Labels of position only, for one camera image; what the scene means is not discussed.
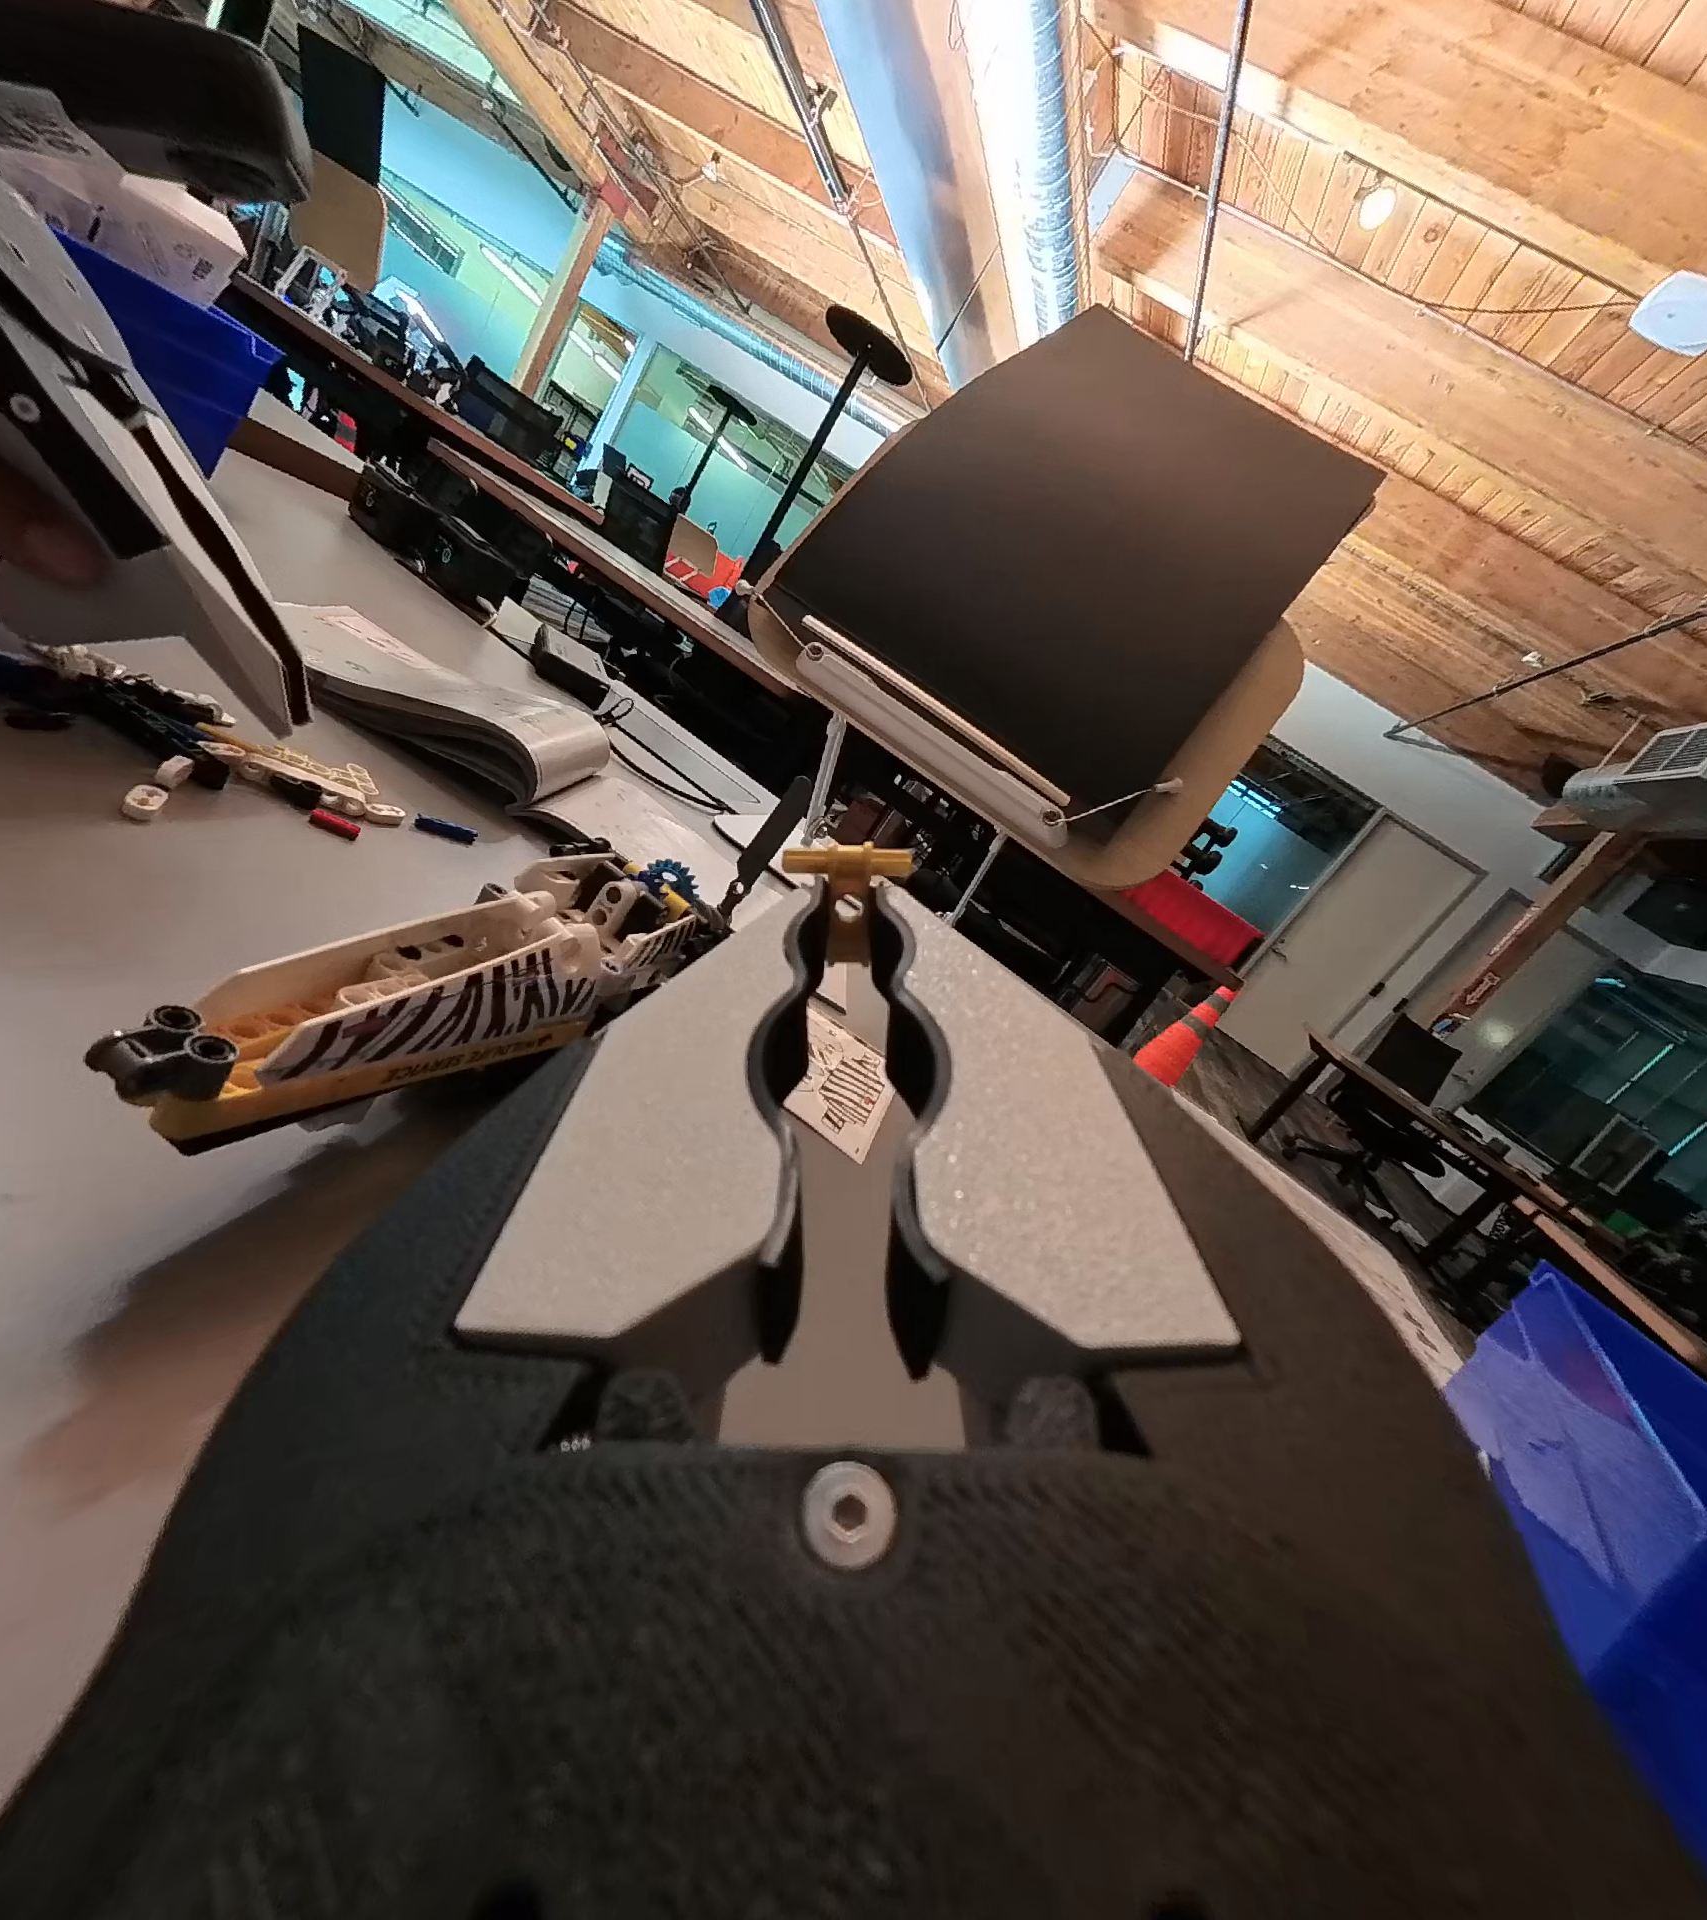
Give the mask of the yellow lego connector piece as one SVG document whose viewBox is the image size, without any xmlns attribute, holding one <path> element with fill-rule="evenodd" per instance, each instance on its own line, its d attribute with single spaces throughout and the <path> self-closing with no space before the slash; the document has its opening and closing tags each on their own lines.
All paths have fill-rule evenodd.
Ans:
<svg viewBox="0 0 1707 1920">
<path fill-rule="evenodd" d="M 812 884 L 824 916 L 824 958 L 830 965 L 868 966 L 872 958 L 874 900 L 880 888 L 914 877 L 908 846 L 874 842 L 820 842 L 780 855 L 778 871 L 796 884 Z"/>
</svg>

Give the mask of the lego sticker sheet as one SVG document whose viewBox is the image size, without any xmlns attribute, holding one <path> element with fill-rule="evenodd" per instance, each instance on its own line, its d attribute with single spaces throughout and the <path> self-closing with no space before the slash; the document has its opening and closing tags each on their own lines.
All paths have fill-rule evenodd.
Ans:
<svg viewBox="0 0 1707 1920">
<path fill-rule="evenodd" d="M 808 1008 L 808 1065 L 784 1100 L 784 1114 L 864 1167 L 896 1090 L 880 1049 L 860 1041 L 818 1002 Z"/>
</svg>

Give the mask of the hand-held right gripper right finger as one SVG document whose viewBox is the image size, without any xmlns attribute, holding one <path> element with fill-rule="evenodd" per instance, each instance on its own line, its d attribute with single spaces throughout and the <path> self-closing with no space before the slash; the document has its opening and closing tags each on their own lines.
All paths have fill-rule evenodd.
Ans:
<svg viewBox="0 0 1707 1920">
<path fill-rule="evenodd" d="M 912 1110 L 886 1315 L 940 1423 L 991 1448 L 1029 1382 L 1085 1396 L 1085 1444 L 1167 1448 L 1175 1406 L 1247 1396 L 1247 1341 L 1189 1231 L 1139 1076 L 979 946 L 884 888 L 888 1069 Z"/>
</svg>

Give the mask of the black screen on plywood board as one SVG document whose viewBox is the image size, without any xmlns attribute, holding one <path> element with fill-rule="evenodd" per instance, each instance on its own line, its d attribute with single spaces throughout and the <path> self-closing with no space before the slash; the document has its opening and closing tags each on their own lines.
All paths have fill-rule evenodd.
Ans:
<svg viewBox="0 0 1707 1920">
<path fill-rule="evenodd" d="M 1291 706 L 1289 611 L 1383 473 L 1095 307 L 896 434 L 748 594 L 796 672 L 816 615 L 1093 806 L 1039 853 L 1089 892 L 1167 871 Z"/>
</svg>

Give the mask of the orange traffic cone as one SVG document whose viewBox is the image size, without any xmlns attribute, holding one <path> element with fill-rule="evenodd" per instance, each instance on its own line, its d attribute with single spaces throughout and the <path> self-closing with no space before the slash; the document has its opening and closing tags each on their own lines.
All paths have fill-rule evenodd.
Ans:
<svg viewBox="0 0 1707 1920">
<path fill-rule="evenodd" d="M 1163 1089 L 1175 1089 L 1237 996 L 1237 990 L 1221 986 L 1185 1008 L 1131 1054 L 1133 1067 Z"/>
</svg>

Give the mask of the blue plastic bin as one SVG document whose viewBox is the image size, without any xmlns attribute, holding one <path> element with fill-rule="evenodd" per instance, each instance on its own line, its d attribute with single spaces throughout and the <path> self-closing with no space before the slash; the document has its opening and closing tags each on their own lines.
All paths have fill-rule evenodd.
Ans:
<svg viewBox="0 0 1707 1920">
<path fill-rule="evenodd" d="M 1539 1262 L 1443 1395 L 1585 1690 L 1707 1869 L 1707 1380 Z"/>
<path fill-rule="evenodd" d="M 252 403 L 284 364 L 284 351 L 218 307 L 196 305 L 80 240 L 64 234 L 58 240 L 104 305 L 132 367 L 210 476 Z"/>
</svg>

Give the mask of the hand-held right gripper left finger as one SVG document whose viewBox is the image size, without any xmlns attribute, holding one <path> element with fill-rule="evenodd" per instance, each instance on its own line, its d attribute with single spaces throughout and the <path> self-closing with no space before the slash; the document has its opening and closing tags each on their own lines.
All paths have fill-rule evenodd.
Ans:
<svg viewBox="0 0 1707 1920">
<path fill-rule="evenodd" d="M 788 1355 L 802 1307 L 810 884 L 590 1047 L 456 1312 L 482 1352 L 662 1370 L 702 1412 Z"/>
</svg>

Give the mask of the wooden edged desk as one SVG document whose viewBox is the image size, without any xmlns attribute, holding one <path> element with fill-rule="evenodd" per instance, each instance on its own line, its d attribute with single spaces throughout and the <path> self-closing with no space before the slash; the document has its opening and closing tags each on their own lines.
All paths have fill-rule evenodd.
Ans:
<svg viewBox="0 0 1707 1920">
<path fill-rule="evenodd" d="M 748 637 L 722 622 L 718 612 L 678 589 L 668 576 L 642 568 L 634 556 L 606 540 L 584 518 L 554 508 L 550 503 L 500 478 L 452 444 L 434 441 L 428 444 L 428 454 L 450 473 L 472 481 L 484 494 L 498 500 L 508 515 L 576 558 L 604 587 L 642 604 L 678 634 L 754 679 L 770 695 L 798 697 L 804 693 L 786 672 L 772 666 Z"/>
<path fill-rule="evenodd" d="M 590 500 L 572 494 L 470 422 L 412 393 L 404 380 L 378 369 L 358 348 L 260 283 L 246 274 L 236 276 L 222 293 L 218 309 L 278 348 L 294 372 L 354 418 L 356 447 L 364 461 L 374 454 L 412 458 L 444 444 L 496 478 L 544 498 L 554 510 L 602 528 L 604 517 Z"/>
</svg>

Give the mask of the black charger box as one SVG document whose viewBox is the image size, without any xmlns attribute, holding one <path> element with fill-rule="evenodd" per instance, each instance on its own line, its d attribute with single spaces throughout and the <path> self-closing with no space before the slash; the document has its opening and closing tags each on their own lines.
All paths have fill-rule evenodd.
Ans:
<svg viewBox="0 0 1707 1920">
<path fill-rule="evenodd" d="M 518 607 L 530 583 L 524 570 L 456 512 L 434 518 L 420 573 L 442 599 L 476 619 Z"/>
<path fill-rule="evenodd" d="M 394 561 L 422 568 L 440 532 L 442 510 L 402 473 L 364 463 L 346 504 L 348 520 Z"/>
</svg>

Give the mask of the pile of loose lego pieces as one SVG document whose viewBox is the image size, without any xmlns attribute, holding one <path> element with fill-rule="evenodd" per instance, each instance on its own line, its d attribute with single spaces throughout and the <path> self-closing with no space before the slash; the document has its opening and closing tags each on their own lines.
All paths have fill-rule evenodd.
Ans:
<svg viewBox="0 0 1707 1920">
<path fill-rule="evenodd" d="M 294 747 L 242 737 L 236 716 L 216 699 L 164 685 L 84 644 L 0 651 L 0 704 L 2 722 L 14 733 L 56 735 L 94 725 L 150 757 L 150 775 L 120 802 L 130 824 L 154 824 L 190 789 L 220 795 L 244 787 L 346 842 L 366 828 L 404 828 L 462 849 L 480 841 L 474 826 L 386 801 L 374 775 L 358 764 L 330 764 Z"/>
</svg>

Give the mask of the white ceiling access point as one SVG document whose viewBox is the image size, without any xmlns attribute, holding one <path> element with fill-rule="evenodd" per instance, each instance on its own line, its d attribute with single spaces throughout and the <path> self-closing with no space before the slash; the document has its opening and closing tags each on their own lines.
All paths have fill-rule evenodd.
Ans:
<svg viewBox="0 0 1707 1920">
<path fill-rule="evenodd" d="M 1665 355 L 1707 355 L 1707 274 L 1679 271 L 1659 281 L 1633 305 L 1629 329 Z"/>
</svg>

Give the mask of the wooden support post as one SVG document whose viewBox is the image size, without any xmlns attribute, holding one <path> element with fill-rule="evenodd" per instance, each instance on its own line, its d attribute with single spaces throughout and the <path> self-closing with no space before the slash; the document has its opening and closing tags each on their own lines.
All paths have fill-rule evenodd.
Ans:
<svg viewBox="0 0 1707 1920">
<path fill-rule="evenodd" d="M 616 209 L 604 192 L 588 196 L 582 204 L 572 234 L 536 307 L 516 364 L 514 386 L 532 403 L 538 403 L 554 363 L 566 344 L 578 316 L 584 283 L 616 222 Z"/>
</svg>

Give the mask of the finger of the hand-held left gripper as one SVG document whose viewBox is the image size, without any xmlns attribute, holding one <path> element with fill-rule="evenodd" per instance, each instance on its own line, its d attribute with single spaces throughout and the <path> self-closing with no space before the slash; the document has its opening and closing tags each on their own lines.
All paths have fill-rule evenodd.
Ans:
<svg viewBox="0 0 1707 1920">
<path fill-rule="evenodd" d="M 184 600 L 164 548 L 108 568 L 94 589 L 52 587 L 0 561 L 0 625 L 44 646 L 178 638 L 220 679 L 186 637 Z"/>
<path fill-rule="evenodd" d="M 276 738 L 312 721 L 304 658 L 240 535 L 164 417 L 138 420 L 138 488 L 184 600 L 186 637 Z"/>
</svg>

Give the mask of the black floor lamp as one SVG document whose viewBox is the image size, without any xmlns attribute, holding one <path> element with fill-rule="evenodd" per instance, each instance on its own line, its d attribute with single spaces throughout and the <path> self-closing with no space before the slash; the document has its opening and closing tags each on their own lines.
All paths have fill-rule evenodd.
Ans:
<svg viewBox="0 0 1707 1920">
<path fill-rule="evenodd" d="M 838 426 L 848 404 L 858 395 L 862 380 L 870 375 L 880 384 L 890 388 L 904 388 L 914 380 L 914 369 L 898 340 L 854 309 L 840 302 L 832 305 L 826 310 L 826 329 L 832 334 L 832 340 L 848 355 L 848 370 L 840 380 L 840 386 L 836 388 L 812 443 L 806 447 L 806 453 L 786 481 L 760 538 L 744 562 L 744 585 L 758 585 L 770 565 L 774 565 L 778 558 L 782 550 L 780 535 L 784 523 L 792 515 L 792 508 L 804 492 L 806 482 L 812 478 L 832 431 Z"/>
<path fill-rule="evenodd" d="M 686 515 L 692 506 L 694 494 L 700 487 L 700 481 L 706 475 L 708 465 L 714 458 L 714 453 L 722 447 L 728 426 L 740 420 L 748 431 L 758 428 L 760 417 L 754 409 L 742 398 L 732 395 L 720 383 L 706 380 L 698 384 L 698 393 L 708 404 L 712 414 L 710 426 L 704 431 L 706 441 L 692 469 L 690 476 L 674 488 L 672 503 L 680 515 Z"/>
</svg>

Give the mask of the zebra striped lego plane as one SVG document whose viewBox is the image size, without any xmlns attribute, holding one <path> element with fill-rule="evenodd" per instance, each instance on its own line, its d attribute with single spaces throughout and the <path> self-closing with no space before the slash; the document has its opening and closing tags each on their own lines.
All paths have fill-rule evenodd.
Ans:
<svg viewBox="0 0 1707 1920">
<path fill-rule="evenodd" d="M 244 969 L 84 1054 L 184 1157 L 374 1100 L 526 1067 L 598 1032 L 722 949 L 812 810 L 810 779 L 744 842 L 720 892 L 684 861 L 560 841 L 474 904 Z"/>
</svg>

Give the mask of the white tablet stand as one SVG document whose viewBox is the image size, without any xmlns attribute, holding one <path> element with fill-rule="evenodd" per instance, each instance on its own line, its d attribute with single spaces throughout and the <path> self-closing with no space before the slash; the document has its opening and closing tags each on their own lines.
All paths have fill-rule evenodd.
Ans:
<svg viewBox="0 0 1707 1920">
<path fill-rule="evenodd" d="M 1077 809 L 1055 782 L 816 615 L 802 619 L 802 630 L 798 679 L 826 699 L 836 721 L 858 725 L 890 755 L 914 762 L 956 801 L 993 822 L 989 850 L 948 913 L 950 925 L 961 920 L 1009 839 L 1033 853 L 1059 853 L 1071 824 L 1151 797 L 1171 801 L 1183 789 L 1179 779 L 1161 779 Z"/>
</svg>

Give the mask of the open lego instruction booklet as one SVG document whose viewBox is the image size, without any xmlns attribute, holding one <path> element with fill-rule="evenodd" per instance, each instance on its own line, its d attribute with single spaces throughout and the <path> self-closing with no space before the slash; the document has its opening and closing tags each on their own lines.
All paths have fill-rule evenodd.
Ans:
<svg viewBox="0 0 1707 1920">
<path fill-rule="evenodd" d="M 280 603 L 312 699 L 340 722 L 456 767 L 512 810 L 612 770 L 608 730 L 530 685 L 446 669 L 346 604 Z"/>
</svg>

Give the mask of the black power adapter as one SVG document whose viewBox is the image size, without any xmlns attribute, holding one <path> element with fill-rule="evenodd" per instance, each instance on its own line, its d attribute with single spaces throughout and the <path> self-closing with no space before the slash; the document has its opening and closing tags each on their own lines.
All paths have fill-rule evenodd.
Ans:
<svg viewBox="0 0 1707 1920">
<path fill-rule="evenodd" d="M 602 712 L 614 697 L 616 682 L 600 652 L 550 622 L 534 625 L 528 661 L 538 681 L 588 712 Z"/>
</svg>

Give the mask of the silver air duct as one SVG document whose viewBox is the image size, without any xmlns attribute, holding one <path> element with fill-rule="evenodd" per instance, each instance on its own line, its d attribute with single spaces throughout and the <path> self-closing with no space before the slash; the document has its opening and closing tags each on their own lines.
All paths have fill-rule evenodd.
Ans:
<svg viewBox="0 0 1707 1920">
<path fill-rule="evenodd" d="M 1605 833 L 1707 839 L 1707 722 L 1657 733 L 1629 761 L 1571 775 L 1559 805 Z"/>
<path fill-rule="evenodd" d="M 1091 305 L 1081 8 L 818 2 L 950 388 Z"/>
</svg>

